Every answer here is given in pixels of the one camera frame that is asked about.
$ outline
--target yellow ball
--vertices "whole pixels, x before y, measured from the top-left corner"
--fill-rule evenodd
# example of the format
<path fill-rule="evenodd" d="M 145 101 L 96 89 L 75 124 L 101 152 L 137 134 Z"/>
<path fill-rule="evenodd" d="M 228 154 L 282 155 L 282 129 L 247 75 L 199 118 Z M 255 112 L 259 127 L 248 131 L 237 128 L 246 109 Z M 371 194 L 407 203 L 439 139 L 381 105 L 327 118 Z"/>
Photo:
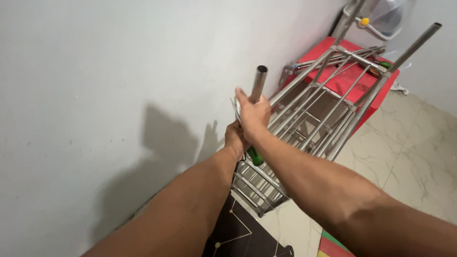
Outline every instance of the yellow ball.
<path fill-rule="evenodd" d="M 370 23 L 370 19 L 368 18 L 363 18 L 361 21 L 360 21 L 360 25 L 361 26 L 366 26 Z"/>

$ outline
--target hand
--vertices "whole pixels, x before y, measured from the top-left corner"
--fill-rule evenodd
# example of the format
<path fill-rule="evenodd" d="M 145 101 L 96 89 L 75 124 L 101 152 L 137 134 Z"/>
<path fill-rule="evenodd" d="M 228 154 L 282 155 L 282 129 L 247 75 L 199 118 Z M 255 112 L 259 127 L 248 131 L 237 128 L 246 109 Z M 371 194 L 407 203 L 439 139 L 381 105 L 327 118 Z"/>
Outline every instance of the hand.
<path fill-rule="evenodd" d="M 225 130 L 225 147 L 229 147 L 234 152 L 237 161 L 241 160 L 241 156 L 249 148 L 249 143 L 243 137 L 243 129 L 239 121 L 227 126 Z"/>
<path fill-rule="evenodd" d="M 239 116 L 244 130 L 244 138 L 253 143 L 255 135 L 267 131 L 271 116 L 270 103 L 264 95 L 261 95 L 260 100 L 256 104 L 252 104 L 239 87 L 235 89 L 235 94 L 241 106 Z"/>

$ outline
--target black mat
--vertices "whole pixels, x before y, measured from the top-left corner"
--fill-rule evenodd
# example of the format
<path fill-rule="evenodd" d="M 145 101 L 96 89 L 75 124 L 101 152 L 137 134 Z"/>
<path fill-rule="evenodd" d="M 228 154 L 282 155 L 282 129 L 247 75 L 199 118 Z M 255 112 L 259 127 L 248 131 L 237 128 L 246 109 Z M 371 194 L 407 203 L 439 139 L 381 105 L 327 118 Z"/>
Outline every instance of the black mat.
<path fill-rule="evenodd" d="M 235 199 L 229 195 L 216 227 L 205 245 L 203 257 L 289 257 L 291 246 L 282 247 Z"/>

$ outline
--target tile floor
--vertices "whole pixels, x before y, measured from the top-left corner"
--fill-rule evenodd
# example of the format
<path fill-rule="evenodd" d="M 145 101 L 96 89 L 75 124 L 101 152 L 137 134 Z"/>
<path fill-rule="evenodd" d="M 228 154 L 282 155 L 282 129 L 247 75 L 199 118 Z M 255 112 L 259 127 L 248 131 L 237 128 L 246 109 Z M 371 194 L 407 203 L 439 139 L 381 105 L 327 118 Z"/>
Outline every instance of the tile floor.
<path fill-rule="evenodd" d="M 335 161 L 399 201 L 457 224 L 455 155 L 456 117 L 414 95 L 390 91 Z M 237 200 L 283 246 L 293 246 L 295 256 L 317 255 L 322 228 L 292 200 L 261 219 Z"/>

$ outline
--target metal rack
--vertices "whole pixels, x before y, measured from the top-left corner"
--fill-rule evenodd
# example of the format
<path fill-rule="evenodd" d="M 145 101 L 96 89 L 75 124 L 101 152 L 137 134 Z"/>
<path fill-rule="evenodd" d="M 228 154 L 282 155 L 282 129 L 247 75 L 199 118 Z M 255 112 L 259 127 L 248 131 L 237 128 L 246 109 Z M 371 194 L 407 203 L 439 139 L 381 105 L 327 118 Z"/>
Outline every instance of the metal rack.
<path fill-rule="evenodd" d="M 340 46 L 343 37 L 355 20 L 364 2 L 365 0 L 359 2 L 357 8 L 345 24 L 343 33 L 317 60 L 285 67 L 286 69 L 292 69 L 294 72 L 299 72 L 299 74 L 270 100 L 270 106 L 276 106 L 311 71 L 319 69 L 315 78 L 307 87 L 283 106 L 282 109 L 276 110 L 275 116 L 272 116 L 268 124 L 268 129 L 274 135 L 299 148 L 301 151 L 317 157 L 323 157 L 330 161 L 333 161 L 339 154 L 346 141 L 354 132 L 360 119 L 391 74 L 441 28 L 441 24 L 439 23 L 430 26 L 400 56 L 392 67 L 387 70 L 366 59 L 367 56 L 375 53 L 380 48 L 369 48 L 365 49 L 365 51 L 350 52 Z M 351 61 L 355 62 L 354 64 L 360 63 L 364 65 L 365 69 L 349 87 L 347 92 L 340 96 L 325 87 L 325 84 L 343 72 L 342 67 Z M 318 83 L 323 70 L 328 66 L 336 64 L 340 65 L 333 74 L 324 82 Z M 369 68 L 379 71 L 381 74 L 380 77 L 359 100 L 355 103 L 348 101 L 346 96 Z M 313 113 L 313 109 L 316 109 L 316 103 L 322 100 L 324 95 L 334 99 L 329 103 L 328 110 L 324 110 L 322 113 Z M 256 211 L 259 217 L 262 217 L 267 212 L 274 210 L 277 206 L 290 199 L 268 165 L 263 163 L 259 167 L 254 166 L 249 158 L 241 162 L 237 171 L 234 173 L 232 189 Z"/>

